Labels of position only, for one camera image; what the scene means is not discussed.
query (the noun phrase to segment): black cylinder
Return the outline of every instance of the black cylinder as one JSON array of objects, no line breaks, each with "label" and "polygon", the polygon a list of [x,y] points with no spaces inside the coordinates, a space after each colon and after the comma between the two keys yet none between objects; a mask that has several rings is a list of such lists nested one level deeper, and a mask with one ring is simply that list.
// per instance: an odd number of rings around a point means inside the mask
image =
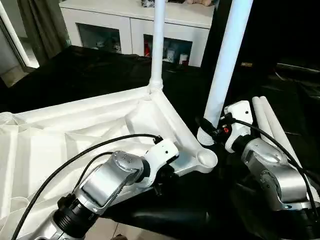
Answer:
[{"label": "black cylinder", "polygon": [[99,218],[99,215],[83,206],[74,194],[61,198],[58,206],[53,220],[62,231],[73,238],[83,238]]},{"label": "black cylinder", "polygon": [[238,136],[231,148],[233,151],[237,152],[237,153],[240,153],[242,154],[247,146],[248,143],[250,143],[252,140],[254,140],[255,138],[252,137],[251,135],[247,134],[247,135],[244,135],[244,136]]}]

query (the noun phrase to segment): white pole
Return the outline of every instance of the white pole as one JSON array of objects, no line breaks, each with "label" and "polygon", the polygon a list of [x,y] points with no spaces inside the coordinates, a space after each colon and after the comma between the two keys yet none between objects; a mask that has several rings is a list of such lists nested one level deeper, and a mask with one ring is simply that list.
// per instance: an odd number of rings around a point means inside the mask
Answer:
[{"label": "white pole", "polygon": [[[204,117],[209,120],[214,127],[218,126],[242,39],[245,34],[252,3],[253,0],[233,0],[231,4],[204,112]],[[212,145],[214,143],[212,138],[201,128],[198,130],[197,138],[203,145]]]},{"label": "white pole", "polygon": [[[254,113],[255,113],[255,117],[256,117],[256,121],[258,122],[258,126],[261,130],[265,131],[267,134],[269,134],[271,137],[274,137],[267,116],[265,114],[265,110],[264,107],[262,105],[262,102],[260,100],[259,97],[254,96],[252,98],[252,104],[253,104],[253,108],[254,108]],[[267,142],[268,144],[275,146],[274,143],[272,141],[270,141],[268,138],[266,138],[264,135],[261,134],[261,139],[265,142]]]},{"label": "white pole", "polygon": [[6,10],[4,8],[4,6],[2,5],[2,2],[0,1],[0,17],[2,18],[2,21],[7,29],[7,31],[9,32],[11,38],[12,38],[12,41],[16,47],[16,49],[18,50],[23,62],[25,63],[25,65],[27,67],[32,67],[31,66],[31,63],[29,61],[29,58],[26,54],[26,51],[25,49],[23,48],[17,34],[16,34],[16,31],[14,29],[14,27],[12,26],[11,22],[10,22],[10,19],[6,13]]},{"label": "white pole", "polygon": [[152,67],[149,82],[150,91],[162,90],[162,59],[164,51],[164,26],[165,26],[166,0],[155,0],[153,44],[152,44]]},{"label": "white pole", "polygon": [[[272,109],[272,107],[270,106],[267,98],[265,96],[261,96],[260,100],[262,102],[262,106],[266,115],[266,118],[269,122],[269,126],[272,130],[274,139],[279,142],[294,158],[294,160],[298,163],[298,165],[301,167],[301,163],[295,153],[295,150],[293,149],[293,147],[291,146],[291,143],[289,142],[289,139],[284,131],[284,129],[282,128],[274,110]],[[320,197],[317,193],[317,190],[310,184],[310,189],[311,189],[311,193],[313,195],[313,198],[315,201],[320,202]]]}]

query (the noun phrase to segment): curtain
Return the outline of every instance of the curtain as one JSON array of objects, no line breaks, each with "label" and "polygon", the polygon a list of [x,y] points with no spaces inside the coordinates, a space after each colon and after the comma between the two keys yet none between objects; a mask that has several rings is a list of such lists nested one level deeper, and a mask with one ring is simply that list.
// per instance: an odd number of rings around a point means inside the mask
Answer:
[{"label": "curtain", "polygon": [[68,46],[59,0],[17,0],[34,55],[43,65]]}]

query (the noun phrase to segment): white cabinet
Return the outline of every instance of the white cabinet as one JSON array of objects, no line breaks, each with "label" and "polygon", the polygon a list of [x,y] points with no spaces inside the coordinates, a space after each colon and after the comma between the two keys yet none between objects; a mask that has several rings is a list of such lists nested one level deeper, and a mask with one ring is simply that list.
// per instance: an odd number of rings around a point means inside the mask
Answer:
[{"label": "white cabinet", "polygon": [[[154,8],[141,0],[66,0],[60,3],[72,45],[122,54],[152,52]],[[199,67],[214,6],[165,5],[163,58]]]},{"label": "white cabinet", "polygon": [[[154,22],[131,18],[132,53],[139,56],[145,55],[145,47],[152,43],[154,32]],[[175,54],[175,62],[179,62],[180,55],[188,55],[189,65],[199,67],[204,56],[205,47],[209,35],[209,29],[177,25],[171,23],[164,24],[164,47],[172,49]]]},{"label": "white cabinet", "polygon": [[71,44],[132,54],[130,18],[61,8]]}]

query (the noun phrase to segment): wall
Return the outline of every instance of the wall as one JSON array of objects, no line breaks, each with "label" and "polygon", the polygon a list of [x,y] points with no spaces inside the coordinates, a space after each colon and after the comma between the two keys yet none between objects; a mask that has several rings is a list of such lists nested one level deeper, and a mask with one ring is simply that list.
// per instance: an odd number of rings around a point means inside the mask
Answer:
[{"label": "wall", "polygon": [[19,38],[26,38],[26,30],[21,18],[17,0],[0,0]]},{"label": "wall", "polygon": [[19,65],[11,46],[0,29],[0,75]]}]

